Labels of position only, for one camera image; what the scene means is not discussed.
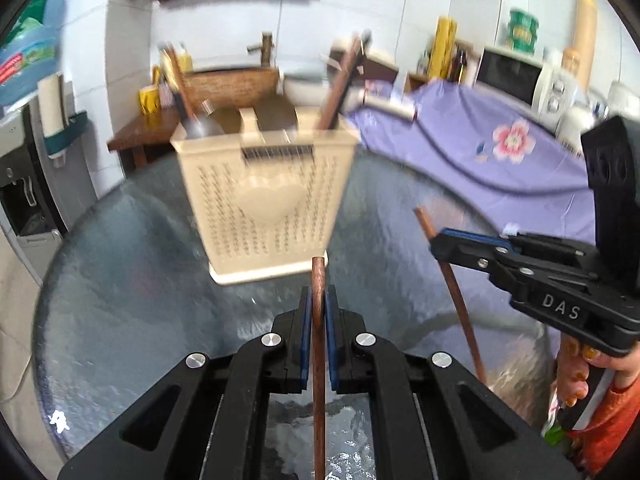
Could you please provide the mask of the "orange sleeve forearm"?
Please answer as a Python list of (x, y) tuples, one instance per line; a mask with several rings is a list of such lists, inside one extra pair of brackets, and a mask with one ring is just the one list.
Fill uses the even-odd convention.
[(571, 431), (578, 456), (593, 478), (613, 457), (639, 413), (639, 379), (626, 389), (608, 388), (584, 430)]

